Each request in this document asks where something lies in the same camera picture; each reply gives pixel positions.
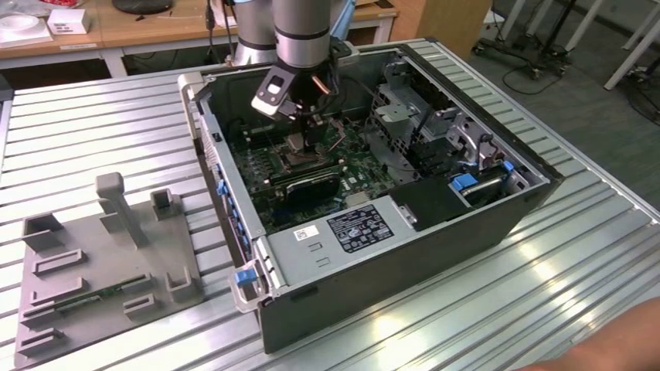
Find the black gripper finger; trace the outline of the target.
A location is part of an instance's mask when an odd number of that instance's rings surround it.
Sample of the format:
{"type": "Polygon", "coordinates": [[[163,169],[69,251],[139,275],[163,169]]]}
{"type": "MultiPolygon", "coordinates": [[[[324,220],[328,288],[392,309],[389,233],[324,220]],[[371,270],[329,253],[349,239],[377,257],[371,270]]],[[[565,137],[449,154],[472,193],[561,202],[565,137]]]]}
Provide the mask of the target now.
{"type": "Polygon", "coordinates": [[[303,143],[304,151],[311,152],[316,144],[324,139],[327,130],[327,121],[320,115],[311,116],[303,126],[303,143]]]}

